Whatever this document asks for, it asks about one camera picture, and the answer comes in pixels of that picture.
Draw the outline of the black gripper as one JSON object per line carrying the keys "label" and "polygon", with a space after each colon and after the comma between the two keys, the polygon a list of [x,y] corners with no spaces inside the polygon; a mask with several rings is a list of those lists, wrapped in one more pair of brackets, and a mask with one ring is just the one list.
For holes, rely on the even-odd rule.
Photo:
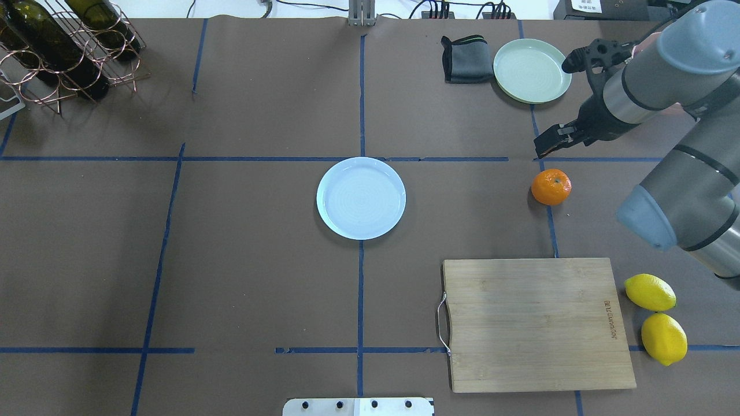
{"label": "black gripper", "polygon": [[595,39],[589,45],[572,50],[562,63],[564,73],[584,72],[592,95],[579,108],[575,120],[555,124],[534,139],[536,156],[544,159],[550,153],[579,143],[615,140],[634,128],[608,110],[604,90],[607,82],[616,80],[618,66],[632,57],[633,42]]}

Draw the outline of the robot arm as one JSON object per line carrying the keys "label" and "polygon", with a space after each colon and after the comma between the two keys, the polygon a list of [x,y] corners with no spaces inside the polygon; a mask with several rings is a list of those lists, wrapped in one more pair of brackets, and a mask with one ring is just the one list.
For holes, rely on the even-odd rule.
{"label": "robot arm", "polygon": [[738,289],[738,2],[703,1],[634,42],[594,39],[573,50],[592,95],[573,121],[534,139],[538,158],[616,140],[673,105],[694,125],[619,206],[620,223],[651,247],[679,247]]}

